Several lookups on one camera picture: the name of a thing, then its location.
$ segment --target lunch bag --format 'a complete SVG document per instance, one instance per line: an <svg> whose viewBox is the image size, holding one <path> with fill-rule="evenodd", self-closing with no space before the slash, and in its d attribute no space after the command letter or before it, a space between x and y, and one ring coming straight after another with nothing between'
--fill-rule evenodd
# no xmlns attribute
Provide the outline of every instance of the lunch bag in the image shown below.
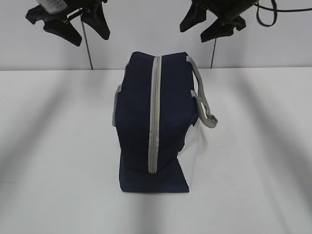
<svg viewBox="0 0 312 234"><path fill-rule="evenodd" d="M199 149L198 118L209 128L218 123L188 54L154 57L134 52L116 91L113 113L122 191L188 193Z"/></svg>

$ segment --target white table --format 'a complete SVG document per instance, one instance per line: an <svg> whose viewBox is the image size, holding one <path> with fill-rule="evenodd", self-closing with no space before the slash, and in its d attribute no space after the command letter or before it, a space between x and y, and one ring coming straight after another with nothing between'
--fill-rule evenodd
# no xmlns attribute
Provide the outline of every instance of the white table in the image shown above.
<svg viewBox="0 0 312 234"><path fill-rule="evenodd" d="M189 194L127 194L123 71L0 72L0 234L312 233L312 68L201 70L219 125Z"/></svg>

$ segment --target bag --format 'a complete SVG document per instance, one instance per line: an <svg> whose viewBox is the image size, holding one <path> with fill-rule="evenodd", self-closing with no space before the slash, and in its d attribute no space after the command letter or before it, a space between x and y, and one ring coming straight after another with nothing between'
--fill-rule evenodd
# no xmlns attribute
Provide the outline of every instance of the bag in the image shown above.
<svg viewBox="0 0 312 234"><path fill-rule="evenodd" d="M187 53L154 57L134 52L117 89L113 114L121 147L121 190L188 193L199 143L198 117L209 128L218 122ZM186 140L193 146L185 145Z"/></svg>

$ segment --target gray zipper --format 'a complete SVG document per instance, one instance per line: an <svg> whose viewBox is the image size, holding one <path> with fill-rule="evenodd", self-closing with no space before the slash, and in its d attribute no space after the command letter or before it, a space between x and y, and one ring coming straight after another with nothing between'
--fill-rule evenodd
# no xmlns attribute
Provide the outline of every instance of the gray zipper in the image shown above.
<svg viewBox="0 0 312 234"><path fill-rule="evenodd" d="M151 110L150 110L150 136L148 146L148 172L157 172L159 148L159 118L160 118L160 81L161 57L156 57L152 69Z"/></svg>

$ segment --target gray handle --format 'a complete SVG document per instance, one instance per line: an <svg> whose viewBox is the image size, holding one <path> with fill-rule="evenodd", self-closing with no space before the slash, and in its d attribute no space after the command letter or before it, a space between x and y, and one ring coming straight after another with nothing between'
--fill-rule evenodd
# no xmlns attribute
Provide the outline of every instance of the gray handle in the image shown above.
<svg viewBox="0 0 312 234"><path fill-rule="evenodd" d="M206 127L214 128L216 127L218 120L214 115L210 113L210 107L205 96L204 85L200 73L198 71L198 68L196 67L194 60L190 56L186 57L186 61L191 64L193 72L198 82L198 94L194 90L191 90L192 97L196 98L198 116Z"/></svg>

